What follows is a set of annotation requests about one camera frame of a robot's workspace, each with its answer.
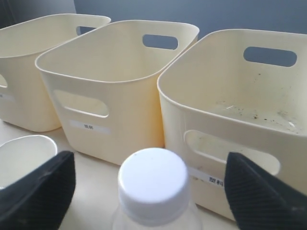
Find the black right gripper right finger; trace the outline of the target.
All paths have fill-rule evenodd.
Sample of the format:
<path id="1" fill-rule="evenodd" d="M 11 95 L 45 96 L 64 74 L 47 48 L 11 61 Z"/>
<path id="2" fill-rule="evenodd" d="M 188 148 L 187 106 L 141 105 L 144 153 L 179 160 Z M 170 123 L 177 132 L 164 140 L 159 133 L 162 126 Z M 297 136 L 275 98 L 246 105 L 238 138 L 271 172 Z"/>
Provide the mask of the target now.
<path id="1" fill-rule="evenodd" d="M 241 153 L 230 152 L 225 194 L 241 230 L 305 230 L 307 197 Z"/>

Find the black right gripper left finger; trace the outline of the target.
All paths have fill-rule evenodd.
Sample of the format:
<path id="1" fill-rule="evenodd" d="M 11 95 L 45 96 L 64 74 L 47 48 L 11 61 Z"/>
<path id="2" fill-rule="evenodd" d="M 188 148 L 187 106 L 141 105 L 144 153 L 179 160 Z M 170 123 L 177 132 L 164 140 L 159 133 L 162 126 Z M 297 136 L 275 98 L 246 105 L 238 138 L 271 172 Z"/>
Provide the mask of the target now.
<path id="1" fill-rule="evenodd" d="M 76 187 L 74 153 L 61 151 L 0 191 L 2 230 L 57 230 Z"/>

